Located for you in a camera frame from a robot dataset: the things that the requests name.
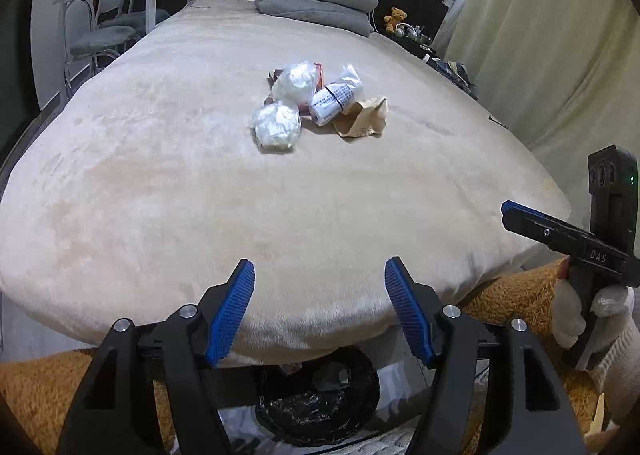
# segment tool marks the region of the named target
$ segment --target crumpled brown paper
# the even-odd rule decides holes
[[[356,102],[332,121],[335,131],[343,138],[361,138],[371,134],[382,134],[388,112],[385,96]]]

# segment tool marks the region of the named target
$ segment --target curtain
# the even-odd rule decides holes
[[[588,228],[587,156],[617,144],[640,158],[631,1],[466,0],[445,46],[447,60],[466,64],[480,103],[564,191],[572,222]]]

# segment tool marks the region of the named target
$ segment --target bed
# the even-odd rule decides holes
[[[252,136],[267,74],[356,68],[385,95],[382,136],[303,122],[295,149]],[[14,167],[0,201],[0,289],[38,321],[100,342],[120,317],[165,319],[255,264],[227,365],[290,363],[396,322],[399,255],[457,302],[537,245],[506,232],[506,199],[566,219],[567,200],[488,112],[378,34],[196,0],[83,84]]]

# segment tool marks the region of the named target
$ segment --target white plastic package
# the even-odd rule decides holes
[[[271,87],[274,101],[308,105],[316,92],[319,72],[314,63],[303,61],[285,67]]]
[[[292,148],[300,136],[300,128],[300,112],[296,106],[278,101],[255,111],[255,137],[265,148]]]
[[[340,77],[320,89],[311,99],[309,112],[311,120],[322,127],[340,112],[362,98],[362,82],[353,65],[342,68]]]

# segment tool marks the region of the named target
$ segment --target teddy bear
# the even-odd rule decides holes
[[[391,8],[391,15],[385,16],[383,20],[386,22],[385,31],[393,33],[396,25],[406,18],[406,13],[398,8]]]

